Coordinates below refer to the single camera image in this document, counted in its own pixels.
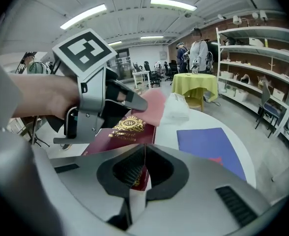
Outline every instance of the small table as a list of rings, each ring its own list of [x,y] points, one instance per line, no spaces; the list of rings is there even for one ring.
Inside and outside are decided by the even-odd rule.
[[[166,123],[162,117],[160,126],[156,127],[154,144],[178,149],[177,130],[206,128],[223,129],[242,165],[247,183],[256,188],[255,168],[246,147],[230,128],[212,116],[190,109],[189,121]]]
[[[184,95],[190,107],[201,106],[203,112],[203,93],[210,91],[212,101],[218,97],[217,78],[210,74],[175,74],[173,78],[172,92]]]
[[[137,75],[144,75],[144,74],[146,74],[147,76],[148,76],[148,83],[149,83],[149,88],[151,88],[151,83],[150,83],[150,76],[149,76],[149,74],[150,74],[150,71],[142,71],[142,72],[136,72],[136,73],[133,73],[133,76],[134,76],[134,82],[135,82],[135,87],[136,88],[138,88],[138,86],[137,86],[137,81],[136,81],[136,76]]]

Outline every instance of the floor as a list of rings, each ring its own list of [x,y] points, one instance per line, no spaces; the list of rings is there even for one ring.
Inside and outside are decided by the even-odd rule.
[[[163,81],[160,89],[167,97],[172,91],[172,86],[169,81]],[[277,137],[271,136],[268,139],[269,131],[266,123],[260,124],[255,130],[257,115],[252,111],[224,96],[215,101],[221,106],[205,103],[204,112],[223,122],[241,139],[255,167],[257,189],[271,204],[288,195],[289,172],[275,182],[271,178],[289,165],[289,146]],[[37,131],[38,137],[50,145],[50,147],[42,145],[49,158],[80,155],[88,146],[88,144],[72,145],[63,151],[60,145],[53,144],[53,136],[62,134],[63,130],[56,134],[47,123]]]

